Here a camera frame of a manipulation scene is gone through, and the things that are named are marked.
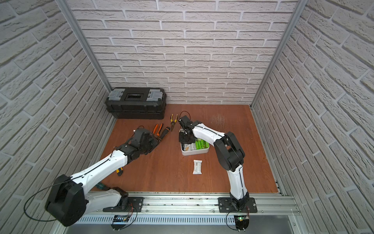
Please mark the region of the white cookie packet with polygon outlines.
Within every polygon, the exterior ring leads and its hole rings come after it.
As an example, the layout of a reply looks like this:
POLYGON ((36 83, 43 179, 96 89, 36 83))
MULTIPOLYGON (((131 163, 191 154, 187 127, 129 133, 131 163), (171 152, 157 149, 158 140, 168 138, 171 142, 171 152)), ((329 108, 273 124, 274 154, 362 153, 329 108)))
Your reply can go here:
POLYGON ((201 175, 202 174, 202 161, 194 160, 193 162, 194 162, 193 174, 201 175))

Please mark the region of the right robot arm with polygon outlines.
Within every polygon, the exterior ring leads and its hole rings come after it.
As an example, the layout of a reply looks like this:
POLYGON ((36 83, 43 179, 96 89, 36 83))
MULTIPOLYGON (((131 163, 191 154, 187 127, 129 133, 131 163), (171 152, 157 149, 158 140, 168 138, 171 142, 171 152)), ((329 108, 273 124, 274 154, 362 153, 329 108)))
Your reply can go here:
POLYGON ((227 171, 230 183, 230 199, 233 209, 241 211, 249 200, 245 186, 243 164, 245 153, 232 132, 219 132, 205 126, 200 121, 191 121, 187 116, 178 120, 183 131, 179 133, 182 144, 195 143, 202 139, 214 146, 220 165, 227 171))

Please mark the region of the grey storage box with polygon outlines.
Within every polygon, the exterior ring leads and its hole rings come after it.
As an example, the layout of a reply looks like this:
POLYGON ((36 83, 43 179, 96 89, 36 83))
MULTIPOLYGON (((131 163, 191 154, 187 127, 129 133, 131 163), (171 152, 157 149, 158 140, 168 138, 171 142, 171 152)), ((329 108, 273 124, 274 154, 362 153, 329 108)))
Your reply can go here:
POLYGON ((181 152, 183 156, 205 154, 205 153, 208 153, 209 149, 210 149, 210 146, 209 148, 206 148, 206 149, 197 150, 195 143, 191 143, 191 144, 181 143, 181 152))

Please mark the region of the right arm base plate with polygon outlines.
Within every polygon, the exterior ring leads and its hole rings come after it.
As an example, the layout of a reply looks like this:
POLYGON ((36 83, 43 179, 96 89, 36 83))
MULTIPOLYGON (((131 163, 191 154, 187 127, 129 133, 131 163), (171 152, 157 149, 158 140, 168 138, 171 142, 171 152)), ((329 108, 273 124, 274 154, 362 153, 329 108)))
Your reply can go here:
POLYGON ((254 198, 243 198, 239 201, 232 198, 218 198, 218 207, 220 213, 239 212, 239 213, 257 213, 257 204, 254 198))

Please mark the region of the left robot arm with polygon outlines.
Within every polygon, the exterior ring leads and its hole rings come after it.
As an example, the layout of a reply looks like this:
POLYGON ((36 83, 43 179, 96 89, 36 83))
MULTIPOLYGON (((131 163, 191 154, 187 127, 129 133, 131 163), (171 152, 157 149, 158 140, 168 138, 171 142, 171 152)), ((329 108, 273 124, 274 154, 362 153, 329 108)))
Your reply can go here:
POLYGON ((160 140, 149 130, 140 128, 107 157, 71 176, 61 175, 54 181, 45 204, 46 211, 65 227, 95 210, 116 206, 124 196, 116 189, 90 195, 99 182, 141 155, 152 152, 160 140))

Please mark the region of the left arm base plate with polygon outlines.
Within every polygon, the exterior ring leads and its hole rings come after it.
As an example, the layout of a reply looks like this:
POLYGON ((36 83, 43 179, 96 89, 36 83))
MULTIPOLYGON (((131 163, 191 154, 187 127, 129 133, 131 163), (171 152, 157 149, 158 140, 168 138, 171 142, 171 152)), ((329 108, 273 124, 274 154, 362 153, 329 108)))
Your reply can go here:
POLYGON ((120 202, 114 207, 107 207, 103 212, 129 212, 134 209, 134 212, 141 212, 144 197, 125 197, 121 198, 120 202))

